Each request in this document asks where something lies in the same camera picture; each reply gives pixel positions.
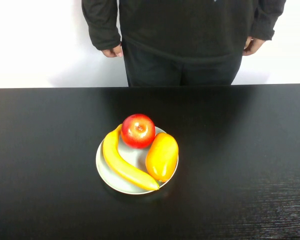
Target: person's right hand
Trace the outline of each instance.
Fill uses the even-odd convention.
[[[122,57],[124,54],[122,52],[121,44],[116,46],[113,49],[107,49],[101,51],[107,58],[115,58],[115,57]]]

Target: apple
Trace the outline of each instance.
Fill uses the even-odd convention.
[[[146,148],[154,141],[155,136],[155,124],[144,114],[128,116],[122,123],[121,138],[131,148]]]

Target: orange mango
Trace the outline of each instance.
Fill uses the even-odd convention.
[[[148,173],[155,180],[168,181],[175,172],[178,154],[177,141],[167,133],[158,133],[145,159]]]

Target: dark pants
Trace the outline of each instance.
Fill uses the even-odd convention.
[[[239,52],[224,62],[182,63],[144,51],[124,39],[122,49],[130,87],[231,85],[242,60]]]

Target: yellow banana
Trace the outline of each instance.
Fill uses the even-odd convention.
[[[159,184],[152,176],[132,166],[120,156],[118,144],[121,127],[122,124],[115,130],[109,132],[104,138],[102,152],[106,163],[119,176],[132,184],[148,191],[158,190]]]

